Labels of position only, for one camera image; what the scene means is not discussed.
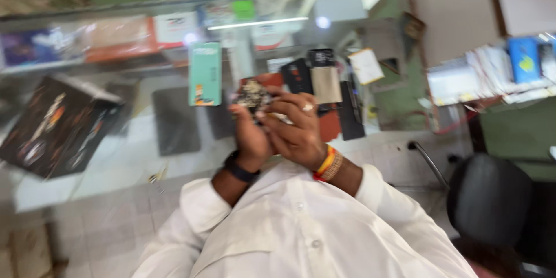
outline white shirt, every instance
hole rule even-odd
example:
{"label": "white shirt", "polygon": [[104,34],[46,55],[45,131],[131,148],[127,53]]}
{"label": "white shirt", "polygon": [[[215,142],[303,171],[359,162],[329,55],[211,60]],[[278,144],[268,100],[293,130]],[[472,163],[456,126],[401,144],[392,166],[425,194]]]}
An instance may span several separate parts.
{"label": "white shirt", "polygon": [[133,278],[476,278],[417,202],[363,168],[355,198],[287,161],[234,208],[209,179],[188,183]]}

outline ring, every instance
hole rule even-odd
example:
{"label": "ring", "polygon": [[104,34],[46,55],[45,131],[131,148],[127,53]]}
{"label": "ring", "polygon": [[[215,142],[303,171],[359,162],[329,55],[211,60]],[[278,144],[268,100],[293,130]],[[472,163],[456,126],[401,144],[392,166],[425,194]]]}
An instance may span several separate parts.
{"label": "ring", "polygon": [[305,104],[305,106],[302,108],[302,110],[303,110],[304,112],[309,112],[309,111],[312,111],[313,108],[315,108],[315,107],[314,107],[312,104],[307,103],[307,104]]}

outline blue box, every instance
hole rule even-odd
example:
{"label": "blue box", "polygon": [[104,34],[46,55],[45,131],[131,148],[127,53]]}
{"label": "blue box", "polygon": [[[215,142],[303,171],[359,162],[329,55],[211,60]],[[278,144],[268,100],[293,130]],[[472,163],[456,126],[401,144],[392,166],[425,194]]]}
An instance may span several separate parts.
{"label": "blue box", "polygon": [[540,80],[538,41],[535,37],[510,38],[508,50],[516,83]]}

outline black wristband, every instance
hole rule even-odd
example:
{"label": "black wristband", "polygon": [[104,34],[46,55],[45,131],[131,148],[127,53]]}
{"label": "black wristband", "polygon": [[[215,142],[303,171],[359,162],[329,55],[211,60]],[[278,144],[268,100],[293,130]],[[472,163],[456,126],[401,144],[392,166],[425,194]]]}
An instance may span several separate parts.
{"label": "black wristband", "polygon": [[239,151],[235,150],[232,154],[230,154],[230,156],[228,156],[228,158],[226,158],[226,161],[224,161],[224,168],[226,168],[228,171],[230,171],[230,173],[236,177],[237,179],[243,181],[243,182],[251,182],[255,179],[255,177],[257,177],[257,175],[259,175],[261,173],[260,170],[251,173],[251,172],[247,172],[245,169],[239,167],[236,164],[236,159],[237,156],[239,155]]}

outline beige phone case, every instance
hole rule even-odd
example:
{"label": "beige phone case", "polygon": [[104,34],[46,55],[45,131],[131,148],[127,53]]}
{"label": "beige phone case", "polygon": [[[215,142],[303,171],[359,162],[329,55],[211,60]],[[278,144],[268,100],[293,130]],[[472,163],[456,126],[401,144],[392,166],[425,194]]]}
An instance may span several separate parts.
{"label": "beige phone case", "polygon": [[311,68],[311,80],[317,104],[342,102],[340,78],[336,67]]}

